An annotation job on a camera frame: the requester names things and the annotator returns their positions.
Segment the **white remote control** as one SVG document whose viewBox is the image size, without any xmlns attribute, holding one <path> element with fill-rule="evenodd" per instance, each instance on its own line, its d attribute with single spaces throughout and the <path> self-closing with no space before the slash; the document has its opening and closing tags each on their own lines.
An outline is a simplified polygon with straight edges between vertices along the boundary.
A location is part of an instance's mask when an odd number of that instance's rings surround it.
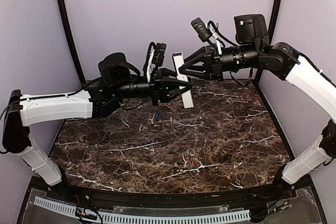
<svg viewBox="0 0 336 224">
<path fill-rule="evenodd" d="M 177 79 L 180 81 L 189 82 L 187 76 L 179 72 L 179 67 L 181 67 L 184 64 L 183 53 L 182 52 L 173 53 L 172 59 L 174 63 L 174 68 L 176 70 Z M 190 90 L 182 93 L 181 97 L 185 109 L 194 107 L 192 94 Z"/>
</svg>

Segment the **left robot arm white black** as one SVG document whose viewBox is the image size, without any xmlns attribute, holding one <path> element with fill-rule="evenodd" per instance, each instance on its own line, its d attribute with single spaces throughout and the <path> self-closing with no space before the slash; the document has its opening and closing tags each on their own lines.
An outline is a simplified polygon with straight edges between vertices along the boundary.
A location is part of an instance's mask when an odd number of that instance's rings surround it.
<svg viewBox="0 0 336 224">
<path fill-rule="evenodd" d="M 188 92 L 192 85 L 177 79 L 168 69 L 154 64 L 150 77 L 127 62 L 125 54 L 113 53 L 98 64 L 101 76 L 78 91 L 52 95 L 23 95 L 12 91 L 4 118 L 3 147 L 19 156 L 63 201 L 74 197 L 74 189 L 47 154 L 32 139 L 29 127 L 34 124 L 65 119 L 105 118 L 129 98 L 150 98 L 153 105 L 168 103 Z"/>
</svg>

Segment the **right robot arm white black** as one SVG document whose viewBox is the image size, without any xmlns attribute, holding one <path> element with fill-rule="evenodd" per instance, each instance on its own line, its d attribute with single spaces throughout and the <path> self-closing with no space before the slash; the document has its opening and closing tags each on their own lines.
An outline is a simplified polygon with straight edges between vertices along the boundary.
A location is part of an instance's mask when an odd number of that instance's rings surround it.
<svg viewBox="0 0 336 224">
<path fill-rule="evenodd" d="M 234 17 L 236 42 L 228 48 L 205 46 L 184 60 L 180 73 L 204 80 L 222 80 L 223 72 L 268 70 L 314 101 L 330 121 L 315 142 L 279 169 L 268 195 L 273 200 L 287 193 L 301 177 L 335 159 L 335 84 L 303 53 L 285 42 L 270 44 L 262 14 Z"/>
</svg>

